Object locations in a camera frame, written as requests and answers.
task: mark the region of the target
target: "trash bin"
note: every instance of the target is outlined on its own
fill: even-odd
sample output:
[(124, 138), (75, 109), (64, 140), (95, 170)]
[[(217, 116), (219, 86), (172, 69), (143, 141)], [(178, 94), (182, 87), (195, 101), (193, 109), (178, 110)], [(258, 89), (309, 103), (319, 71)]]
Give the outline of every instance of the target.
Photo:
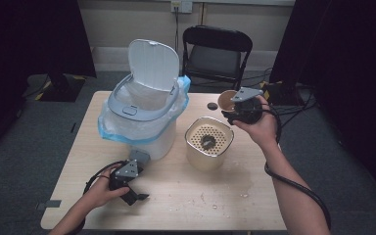
[(176, 119), (189, 101), (190, 79), (178, 77), (179, 58), (162, 43), (134, 40), (128, 58), (131, 74), (104, 102), (99, 133), (158, 160), (173, 144)]

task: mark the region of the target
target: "table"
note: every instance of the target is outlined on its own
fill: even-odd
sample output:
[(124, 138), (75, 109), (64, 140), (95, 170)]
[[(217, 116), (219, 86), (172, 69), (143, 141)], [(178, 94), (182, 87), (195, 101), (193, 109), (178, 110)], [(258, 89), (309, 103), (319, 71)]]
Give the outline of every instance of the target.
[[(51, 200), (58, 208), (47, 208), (41, 226), (52, 229), (81, 197), (85, 182), (99, 169), (125, 160), (129, 148), (104, 140), (97, 118), (110, 91), (96, 92), (71, 147)], [(217, 94), (189, 93), (189, 105), (176, 121), (176, 137), (168, 154), (151, 161), (139, 177), (129, 183), (136, 193), (150, 194), (145, 201), (128, 206), (118, 198), (93, 210), (84, 229), (100, 230), (285, 230), (271, 178), (265, 174), (261, 149), (243, 130), (233, 126), (234, 140), (223, 166), (201, 172), (189, 165), (185, 132), (200, 117), (225, 123), (220, 110), (207, 103)]]

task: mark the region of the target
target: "chair seat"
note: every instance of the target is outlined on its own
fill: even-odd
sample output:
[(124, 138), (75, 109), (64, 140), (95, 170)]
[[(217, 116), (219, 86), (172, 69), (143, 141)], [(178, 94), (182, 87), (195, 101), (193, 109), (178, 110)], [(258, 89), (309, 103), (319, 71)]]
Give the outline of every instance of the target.
[(240, 63), (239, 52), (194, 46), (186, 65), (186, 72), (236, 79)]

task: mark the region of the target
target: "right hand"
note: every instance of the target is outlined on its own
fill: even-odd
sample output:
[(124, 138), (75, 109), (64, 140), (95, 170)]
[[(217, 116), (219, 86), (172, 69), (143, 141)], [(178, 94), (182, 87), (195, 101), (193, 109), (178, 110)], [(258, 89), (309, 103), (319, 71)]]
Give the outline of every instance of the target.
[[(261, 102), (261, 107), (264, 110), (270, 110), (267, 101), (261, 97), (257, 96)], [(262, 149), (270, 145), (276, 145), (276, 129), (277, 122), (276, 117), (267, 112), (262, 112), (261, 119), (254, 124), (246, 124), (240, 120), (234, 120), (235, 124), (240, 129), (246, 131), (253, 141), (255, 141)]]

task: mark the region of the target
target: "gray carpet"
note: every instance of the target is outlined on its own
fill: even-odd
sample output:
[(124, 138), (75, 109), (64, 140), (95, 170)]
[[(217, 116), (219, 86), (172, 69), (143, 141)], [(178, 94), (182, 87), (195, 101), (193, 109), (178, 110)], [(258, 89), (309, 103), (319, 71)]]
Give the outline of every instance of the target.
[[(98, 78), (87, 79), (75, 103), (37, 102), (33, 96), (28, 97), (21, 117), (0, 140), (0, 234), (48, 233), (40, 227), (43, 211), (37, 210), (36, 205), (50, 199), (92, 94), (112, 90), (126, 74), (98, 72)], [(245, 74), (258, 77), (248, 79), (244, 85), (254, 85), (262, 75), (262, 71)], [(37, 89), (44, 79), (45, 75), (30, 77), (25, 94)], [(190, 92), (217, 93), (227, 88), (220, 83), (208, 83), (193, 85)], [(303, 91), (303, 97), (308, 97), (307, 90)], [(293, 110), (279, 108), (282, 113)], [(333, 234), (376, 234), (376, 184), (356, 158), (340, 145), (337, 133), (334, 124), (315, 106), (288, 122), (280, 143), (292, 165), (329, 208)], [(83, 231), (82, 234), (115, 233)], [(255, 231), (254, 234), (287, 233)]]

